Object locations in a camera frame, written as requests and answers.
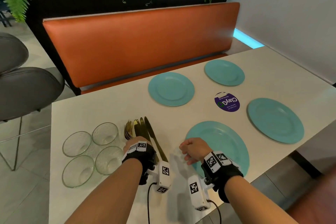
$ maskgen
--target plate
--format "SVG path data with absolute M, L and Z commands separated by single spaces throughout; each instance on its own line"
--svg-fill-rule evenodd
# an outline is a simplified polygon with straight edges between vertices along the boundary
M 299 117 L 273 99 L 254 99 L 249 103 L 247 111 L 255 127 L 275 141 L 297 143 L 305 134 Z
M 211 60 L 205 65 L 204 71 L 215 82 L 227 86 L 236 86 L 245 80 L 242 69 L 226 60 Z
M 216 121 L 204 121 L 189 130 L 186 139 L 191 137 L 200 137 L 214 151 L 222 151 L 225 156 L 240 165 L 244 176 L 247 174 L 250 166 L 249 153 L 244 141 L 232 128 Z M 200 162 L 192 166 L 204 177 Z
M 155 76 L 148 85 L 150 96 L 158 103 L 167 106 L 180 106 L 194 96 L 193 83 L 184 75 L 167 72 Z

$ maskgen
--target glass rim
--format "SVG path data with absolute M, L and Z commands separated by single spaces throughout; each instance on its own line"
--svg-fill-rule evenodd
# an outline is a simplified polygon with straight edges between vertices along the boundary
M 111 175 L 111 174 L 113 174 L 113 172 L 110 173 L 110 174 L 103 174 L 103 173 L 99 172 L 99 170 L 98 170 L 98 168 L 97 168 L 97 159 L 98 159 L 99 155 L 100 155 L 104 150 L 106 150 L 106 149 L 108 149 L 108 148 L 112 148 L 112 147 L 118 148 L 119 150 L 121 150 L 121 151 L 124 153 L 124 151 L 123 151 L 120 147 L 118 147 L 118 146 L 114 146 L 114 145 L 112 145 L 112 146 L 108 146 L 108 147 L 104 148 L 103 150 L 101 150 L 101 151 L 98 153 L 98 155 L 97 155 L 97 157 L 96 157 L 96 160 L 95 160 L 95 162 L 94 162 L 94 166 L 95 166 L 95 168 L 96 168 L 96 171 L 97 171 L 98 173 L 100 173 L 101 175 Z
M 109 143 L 107 143 L 107 144 L 99 144 L 99 143 L 95 142 L 95 140 L 93 139 L 93 134 L 95 133 L 96 129 L 97 129 L 99 126 L 101 126 L 101 125 L 103 125 L 103 124 L 107 124 L 107 123 L 112 124 L 112 125 L 114 125 L 114 126 L 116 127 L 116 129 L 117 129 L 117 134 L 115 135 L 115 138 L 114 138 L 111 142 L 109 142 Z M 108 144 L 112 143 L 112 142 L 118 137 L 118 135 L 119 135 L 119 129 L 118 129 L 118 126 L 117 126 L 117 125 L 115 125 L 115 124 L 112 123 L 112 122 L 104 122 L 104 123 L 99 124 L 98 126 L 96 126 L 96 128 L 93 130 L 93 132 L 92 132 L 92 141 L 93 141 L 96 145 L 98 145 L 98 146 L 105 146 L 105 145 L 108 145 Z
M 68 155 L 68 154 L 66 154 L 66 153 L 64 152 L 64 144 L 65 144 L 65 142 L 66 142 L 72 135 L 74 135 L 74 134 L 76 134 L 76 133 L 79 133 L 79 132 L 87 133 L 87 134 L 90 136 L 90 144 L 89 144 L 89 146 L 87 147 L 87 149 L 86 149 L 85 151 L 83 151 L 81 154 L 77 154 L 77 155 L 74 155 L 74 156 L 70 156 L 70 155 Z M 92 142 L 93 142 L 93 138 L 92 138 L 92 136 L 90 135 L 90 133 L 88 133 L 88 132 L 86 132 L 86 131 L 77 131 L 77 132 L 72 133 L 71 135 L 69 135 L 69 136 L 65 139 L 65 141 L 64 141 L 64 143 L 63 143 L 63 145 L 62 145 L 62 152 L 63 152 L 63 154 L 64 154 L 65 156 L 67 156 L 67 157 L 71 157 L 71 158 L 72 158 L 72 157 L 78 157 L 78 156 L 83 155 L 84 153 L 87 152 L 87 150 L 90 148 Z
M 93 163 L 93 170 L 92 170 L 92 173 L 91 173 L 90 177 L 87 178 L 87 180 L 86 180 L 85 182 L 83 182 L 82 184 L 80 184 L 80 185 L 78 185 L 78 186 L 74 186 L 74 187 L 72 187 L 72 186 L 68 186 L 68 185 L 66 185 L 65 182 L 64 182 L 64 178 L 63 178 L 65 169 L 66 169 L 67 166 L 68 166 L 72 161 L 74 161 L 76 158 L 82 158 L 82 157 L 90 158 L 90 159 L 92 160 L 92 163 Z M 91 176 L 93 175 L 93 172 L 94 172 L 94 171 L 95 171 L 95 161 L 93 160 L 92 157 L 90 157 L 90 156 L 88 156 L 88 155 L 77 156 L 77 157 L 73 158 L 72 160 L 70 160 L 70 161 L 67 163 L 67 165 L 64 167 L 63 172 L 62 172 L 62 183 L 63 183 L 63 185 L 64 185 L 65 187 L 67 187 L 67 188 L 72 188 L 72 189 L 73 189 L 73 188 L 78 188 L 78 187 L 80 187 L 80 186 L 82 186 L 82 185 L 84 185 L 84 184 L 87 183 L 87 181 L 88 181 L 88 180 L 91 178 Z

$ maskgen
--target fern leaf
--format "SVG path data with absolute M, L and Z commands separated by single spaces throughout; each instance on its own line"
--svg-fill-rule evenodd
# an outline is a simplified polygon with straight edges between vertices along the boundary
M 23 22 L 26 19 L 26 11 L 28 8 L 28 0 L 6 0 L 8 7 L 13 17 L 18 22 Z

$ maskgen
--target table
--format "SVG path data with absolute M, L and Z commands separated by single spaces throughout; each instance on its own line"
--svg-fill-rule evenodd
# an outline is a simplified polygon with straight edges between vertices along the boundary
M 313 135 L 336 120 L 336 89 L 315 75 L 289 61 L 268 47 L 241 52 L 222 59 L 242 68 L 245 81 L 239 86 L 223 86 L 204 73 L 205 63 L 175 70 L 187 76 L 195 86 L 193 99 L 180 107 L 166 107 L 149 96 L 148 83 L 152 77 L 128 82 L 52 104 L 49 223 L 64 223 L 85 197 L 104 177 L 94 174 L 82 187 L 66 188 L 61 175 L 70 158 L 62 153 L 64 140 L 76 131 L 92 133 L 103 122 L 113 122 L 121 134 L 127 120 L 147 116 L 171 166 L 172 186 L 165 194 L 150 194 L 152 223 L 196 223 L 214 210 L 193 209 L 187 179 L 195 174 L 187 166 L 178 149 L 189 129 L 195 124 L 214 120 L 235 130 L 246 144 L 250 169 L 249 182 L 259 177 L 281 159 L 297 149 Z M 229 92 L 238 98 L 236 112 L 221 110 L 214 102 L 219 92 Z M 275 99 L 291 108 L 301 119 L 304 138 L 296 144 L 282 144 L 260 133 L 248 120 L 248 103 L 260 97 Z M 147 223 L 147 189 L 152 178 L 139 186 L 128 219 L 129 224 Z M 222 204 L 217 193 L 210 198 Z

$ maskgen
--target wristband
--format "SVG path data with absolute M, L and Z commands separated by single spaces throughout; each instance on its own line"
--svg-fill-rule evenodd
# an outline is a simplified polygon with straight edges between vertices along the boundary
M 201 165 L 206 177 L 206 184 L 214 184 L 213 190 L 218 191 L 220 199 L 229 203 L 225 195 L 224 187 L 233 176 L 244 177 L 240 166 L 226 157 L 221 151 L 213 151 L 205 156 Z
M 155 168 L 155 157 L 156 151 L 153 146 L 148 144 L 146 141 L 138 141 L 129 147 L 121 162 L 124 163 L 129 158 L 136 158 L 139 160 L 142 164 L 142 174 L 139 185 L 144 185 L 146 184 L 148 178 L 146 171 L 148 169 L 154 170 Z

